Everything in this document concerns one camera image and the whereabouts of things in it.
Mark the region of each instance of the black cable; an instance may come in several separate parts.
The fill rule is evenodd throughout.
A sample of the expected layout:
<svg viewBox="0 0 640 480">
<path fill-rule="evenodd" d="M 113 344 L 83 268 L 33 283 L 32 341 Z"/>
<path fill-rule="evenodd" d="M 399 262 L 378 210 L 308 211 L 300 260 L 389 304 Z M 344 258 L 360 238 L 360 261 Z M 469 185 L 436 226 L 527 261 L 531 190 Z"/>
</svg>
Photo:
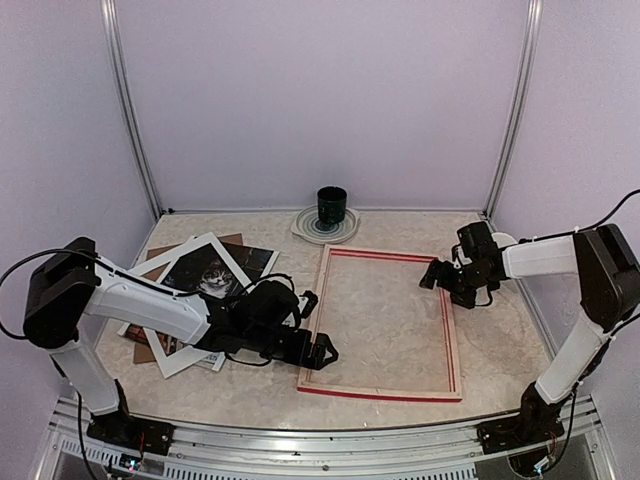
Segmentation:
<svg viewBox="0 0 640 480">
<path fill-rule="evenodd" d="M 273 361 L 273 358 L 270 358 L 266 362 L 251 363 L 251 362 L 243 362 L 242 360 L 237 360 L 237 359 L 233 358 L 231 355 L 229 355 L 228 353 L 225 353 L 224 356 L 227 357 L 229 360 L 231 360 L 234 363 L 239 363 L 240 365 L 247 365 L 249 367 L 266 367 L 267 365 L 269 365 Z"/>
<path fill-rule="evenodd" d="M 562 446 L 562 450 L 560 450 L 560 455 L 553 461 L 551 466 L 546 470 L 543 470 L 541 473 L 546 474 L 553 470 L 562 460 L 564 456 L 564 452 L 567 451 L 567 447 L 569 446 L 569 439 L 571 438 L 571 430 L 573 430 L 573 418 L 576 413 L 576 400 L 578 399 L 578 384 L 576 383 L 573 387 L 573 400 L 571 401 L 571 415 L 569 416 L 569 428 L 567 429 L 567 439 L 564 441 L 564 445 Z"/>
<path fill-rule="evenodd" d="M 91 465 L 89 465 L 89 459 L 87 458 L 87 451 L 84 448 L 84 439 L 82 438 L 82 395 L 78 393 L 78 438 L 80 439 L 80 451 L 82 452 L 82 460 L 84 460 L 84 465 L 87 467 L 87 472 L 89 472 L 89 476 L 92 480 L 98 480 L 96 478 L 95 473 L 91 470 Z"/>
<path fill-rule="evenodd" d="M 58 253 L 65 253 L 65 254 L 69 254 L 69 255 L 78 255 L 80 257 L 83 257 L 87 260 L 90 260 L 92 263 L 95 263 L 96 265 L 100 265 L 102 268 L 104 268 L 105 270 L 107 270 L 108 272 L 117 275 L 119 277 L 122 278 L 126 278 L 127 280 L 130 280 L 134 283 L 140 284 L 140 285 L 144 285 L 145 287 L 150 288 L 151 290 L 155 290 L 157 292 L 161 292 L 164 293 L 165 295 L 171 295 L 171 296 L 175 296 L 175 297 L 190 297 L 192 295 L 198 295 L 199 292 L 195 291 L 195 292 L 175 292 L 175 291 L 171 291 L 162 287 L 159 287 L 157 285 L 154 285 L 151 282 L 146 282 L 144 280 L 141 280 L 140 278 L 134 276 L 134 275 L 129 275 L 125 272 L 122 272 L 120 270 L 116 270 L 113 267 L 111 267 L 110 265 L 100 261 L 99 258 L 86 253 L 86 252 L 82 252 L 79 250 L 71 250 L 69 248 L 50 248 L 48 250 L 43 250 L 41 252 L 37 252 L 34 253 L 33 255 L 29 255 L 28 257 L 23 258 L 22 260 L 14 263 L 11 267 L 9 267 L 7 269 L 7 271 L 5 271 L 2 276 L 0 277 L 0 287 L 2 287 L 2 285 L 4 284 L 4 282 L 7 280 L 7 278 L 9 277 L 9 275 L 11 275 L 13 272 L 15 272 L 18 268 L 22 267 L 23 265 L 32 262 L 33 260 L 36 260 L 38 258 L 41 257 L 46 257 L 48 255 L 55 255 Z M 5 326 L 2 324 L 2 322 L 0 322 L 0 331 L 2 331 L 2 333 L 4 333 L 7 337 L 13 339 L 13 340 L 27 340 L 27 337 L 25 337 L 24 335 L 18 335 L 15 333 L 10 332 L 9 330 L 7 330 L 5 328 Z"/>
<path fill-rule="evenodd" d="M 91 260 L 92 262 L 96 261 L 96 259 L 94 257 L 92 257 L 91 255 L 89 255 L 88 253 L 79 252 L 79 251 L 76 251 L 76 250 L 70 250 L 70 249 L 67 249 L 67 248 L 52 248 L 52 249 L 49 249 L 49 250 L 43 250 L 41 252 L 34 253 L 33 255 L 29 255 L 28 257 L 25 257 L 22 260 L 14 263 L 11 267 L 9 267 L 9 269 L 2 274 L 2 277 L 0 277 L 0 287 L 2 287 L 2 285 L 7 280 L 9 275 L 11 275 L 13 272 L 15 272 L 18 268 L 20 268 L 24 264 L 32 262 L 33 260 L 36 260 L 37 258 L 45 257 L 47 255 L 53 255 L 53 254 L 56 254 L 56 253 L 72 253 L 72 254 L 80 255 L 81 257 L 87 258 L 87 259 Z M 4 333 L 7 337 L 12 338 L 13 340 L 26 340 L 27 339 L 27 337 L 25 337 L 24 335 L 16 335 L 15 333 L 11 333 L 9 330 L 7 330 L 4 327 L 2 322 L 0 322 L 0 331 L 2 331 L 2 333 Z"/>
<path fill-rule="evenodd" d="M 242 295 L 249 288 L 251 288 L 251 287 L 257 285 L 258 283 L 262 282 L 263 280 L 267 280 L 269 278 L 284 278 L 285 280 L 287 280 L 289 282 L 289 285 L 291 285 L 291 291 L 293 293 L 296 293 L 296 286 L 293 283 L 293 279 L 289 275 L 287 275 L 286 273 L 270 273 L 269 275 L 263 275 L 262 277 L 254 280 L 253 282 L 248 283 L 247 285 L 242 287 L 242 290 L 240 290 L 236 295 L 234 295 L 234 297 L 238 297 L 238 296 Z"/>
<path fill-rule="evenodd" d="M 640 318 L 640 313 L 637 313 L 636 315 L 634 315 L 633 317 L 631 317 L 629 320 L 627 320 L 626 322 L 624 322 L 622 325 L 617 326 L 616 328 L 613 329 L 613 332 L 611 332 L 611 336 L 614 336 L 616 333 L 618 333 L 620 330 L 622 330 L 624 327 L 626 327 L 627 325 L 632 324 L 633 322 L 635 322 L 638 318 Z"/>
<path fill-rule="evenodd" d="M 491 292 L 488 289 L 487 289 L 487 296 L 489 297 L 489 301 L 487 303 L 476 305 L 476 307 L 490 307 L 491 304 L 493 303 L 493 295 L 491 295 Z"/>
<path fill-rule="evenodd" d="M 611 210 L 604 218 L 602 218 L 601 220 L 597 221 L 596 223 L 594 223 L 593 225 L 589 225 L 588 227 L 584 227 L 578 230 L 578 232 L 584 232 L 586 230 L 592 230 L 594 228 L 599 227 L 600 225 L 602 225 L 604 222 L 606 222 L 607 220 L 609 220 L 611 217 L 613 217 L 618 210 L 620 210 L 620 208 L 627 203 L 627 200 L 629 200 L 631 197 L 640 194 L 640 188 L 638 188 L 637 190 L 632 190 L 629 193 L 627 193 L 622 200 L 620 200 L 618 202 L 618 204 L 613 207 L 613 210 Z M 574 233 L 576 233 L 575 231 L 570 231 L 570 232 L 562 232 L 562 233 L 552 233 L 551 235 L 545 235 L 543 237 L 538 237 L 536 238 L 536 242 L 539 242 L 540 240 L 549 240 L 551 238 L 559 238 L 559 237 L 566 237 L 569 235 L 573 235 Z"/>
</svg>

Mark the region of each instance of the lavender wall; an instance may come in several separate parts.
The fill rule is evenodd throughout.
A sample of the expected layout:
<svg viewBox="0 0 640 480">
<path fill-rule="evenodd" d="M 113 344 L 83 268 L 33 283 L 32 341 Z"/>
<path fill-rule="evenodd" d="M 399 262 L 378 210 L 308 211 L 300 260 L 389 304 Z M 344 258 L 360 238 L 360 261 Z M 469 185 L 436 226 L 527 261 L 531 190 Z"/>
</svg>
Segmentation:
<svg viewBox="0 0 640 480">
<path fill-rule="evenodd" d="M 527 0 L 137 0 L 118 15 L 176 209 L 483 206 Z"/>
<path fill-rule="evenodd" d="M 588 225 L 640 187 L 640 3 L 547 0 L 513 164 L 496 215 L 517 236 Z M 614 218 L 640 255 L 640 199 Z M 529 285 L 560 345 L 575 279 Z M 640 470 L 640 324 L 620 335 L 591 388 L 620 478 Z"/>
<path fill-rule="evenodd" d="M 128 264 L 152 226 L 119 111 L 95 0 L 2 2 L 0 271 L 78 235 Z M 29 271 L 2 288 L 21 331 Z M 99 325 L 87 330 L 95 335 Z M 2 478 L 27 478 L 61 382 L 47 355 L 0 336 Z"/>
</svg>

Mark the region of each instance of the picture frame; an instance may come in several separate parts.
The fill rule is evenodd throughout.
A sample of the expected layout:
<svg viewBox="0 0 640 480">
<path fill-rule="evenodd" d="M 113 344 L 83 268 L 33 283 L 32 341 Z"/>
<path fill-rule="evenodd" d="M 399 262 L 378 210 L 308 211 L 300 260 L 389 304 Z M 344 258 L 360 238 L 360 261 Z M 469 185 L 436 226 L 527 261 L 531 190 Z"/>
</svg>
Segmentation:
<svg viewBox="0 0 640 480">
<path fill-rule="evenodd" d="M 314 338 L 319 331 L 329 333 L 334 336 L 335 332 L 326 332 L 322 327 L 323 307 L 327 302 L 327 285 L 332 259 L 336 257 L 352 257 L 363 260 L 384 260 L 401 262 L 418 262 L 424 264 L 425 270 L 428 264 L 436 257 L 421 253 L 396 253 L 385 250 L 345 247 L 339 245 L 326 245 L 324 248 L 320 271 L 318 273 L 315 291 L 320 297 L 320 301 L 313 312 L 309 330 Z M 419 278 L 415 279 L 415 288 L 418 289 Z M 442 338 L 444 341 L 444 351 L 446 355 L 446 375 L 448 377 L 448 388 L 442 390 L 409 391 L 391 388 L 376 388 L 362 385 L 331 384 L 316 382 L 313 375 L 317 375 L 313 370 L 301 368 L 298 376 L 298 391 L 315 393 L 322 395 L 332 395 L 349 398 L 363 398 L 373 400 L 392 400 L 406 402 L 439 402 L 457 403 L 462 401 L 462 381 L 460 374 L 460 361 L 458 358 L 458 344 L 455 332 L 453 310 L 448 295 L 442 289 L 436 292 L 442 318 Z M 339 368 L 338 363 L 330 368 Z"/>
<path fill-rule="evenodd" d="M 224 245 L 222 245 L 220 240 L 213 233 L 206 233 L 204 235 L 191 238 L 182 245 L 172 248 L 167 252 L 164 252 L 150 260 L 147 260 L 144 263 L 141 263 L 140 265 L 137 265 L 136 267 L 129 270 L 129 272 L 143 276 L 158 268 L 166 266 L 157 279 L 158 283 L 162 283 L 162 281 L 172 271 L 172 269 L 176 266 L 177 262 L 181 258 L 184 258 L 186 255 L 206 246 L 213 247 L 222 262 L 231 271 L 233 276 L 242 287 L 246 287 L 251 283 L 249 277 L 240 268 L 237 262 L 225 249 Z M 278 252 L 273 252 L 271 258 L 267 263 L 267 266 L 264 269 L 263 274 L 267 274 L 271 270 L 277 259 L 277 256 Z M 128 324 L 125 324 L 121 328 L 121 331 L 124 332 L 127 328 Z M 164 378 L 175 375 L 176 373 L 190 367 L 191 365 L 204 360 L 206 357 L 212 354 L 212 352 L 196 349 L 193 346 L 188 345 L 171 355 L 167 355 L 163 349 L 162 342 L 158 338 L 157 333 L 150 328 L 144 328 L 144 332 L 147 337 L 147 341 L 149 342 L 149 347 L 151 348 L 151 351 L 153 352 L 153 355 L 158 364 L 158 368 L 160 369 L 160 372 L 162 373 L 162 376 Z M 218 360 L 216 360 L 214 367 L 217 366 L 217 369 L 219 370 L 219 368 L 221 368 L 222 366 L 221 363 L 223 361 L 224 355 L 220 355 L 218 357 Z"/>
</svg>

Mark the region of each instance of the robotic arm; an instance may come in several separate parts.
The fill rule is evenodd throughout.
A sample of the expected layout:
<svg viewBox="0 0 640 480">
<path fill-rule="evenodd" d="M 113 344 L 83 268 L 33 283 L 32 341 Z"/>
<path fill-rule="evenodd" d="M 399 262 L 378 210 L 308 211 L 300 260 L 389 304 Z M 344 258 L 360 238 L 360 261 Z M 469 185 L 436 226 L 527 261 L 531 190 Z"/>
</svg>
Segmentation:
<svg viewBox="0 0 640 480">
<path fill-rule="evenodd" d="M 477 222 L 458 230 L 458 238 L 460 244 L 452 249 L 454 262 L 433 262 L 420 286 L 438 284 L 451 293 L 453 303 L 468 309 L 476 306 L 479 288 L 486 287 L 490 296 L 510 278 L 578 275 L 582 312 L 553 362 L 526 389 L 517 416 L 478 428 L 485 453 L 545 441 L 552 433 L 561 436 L 562 406 L 578 382 L 600 364 L 614 330 L 640 304 L 638 261 L 613 224 L 515 244 Z"/>
<path fill-rule="evenodd" d="M 132 275 L 100 257 L 88 238 L 74 240 L 64 251 L 33 272 L 23 330 L 82 395 L 92 416 L 87 431 L 92 438 L 133 450 L 140 450 L 144 439 L 144 450 L 166 455 L 173 426 L 129 414 L 122 387 L 79 336 L 83 314 L 148 327 L 212 352 L 246 348 L 315 370 L 338 359 L 326 334 L 318 333 L 313 342 L 312 333 L 300 328 L 317 304 L 311 292 L 298 297 L 283 283 L 265 280 L 246 295 L 218 299 Z"/>
</svg>

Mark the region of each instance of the green mug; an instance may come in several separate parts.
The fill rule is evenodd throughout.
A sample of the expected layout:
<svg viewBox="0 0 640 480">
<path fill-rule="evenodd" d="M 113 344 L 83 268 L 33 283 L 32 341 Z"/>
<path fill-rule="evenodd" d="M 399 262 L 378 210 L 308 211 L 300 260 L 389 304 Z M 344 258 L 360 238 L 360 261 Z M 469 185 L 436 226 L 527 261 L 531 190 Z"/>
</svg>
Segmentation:
<svg viewBox="0 0 640 480">
<path fill-rule="evenodd" d="M 347 212 L 347 192 L 340 187 L 318 190 L 318 228 L 331 230 L 344 220 Z"/>
</svg>

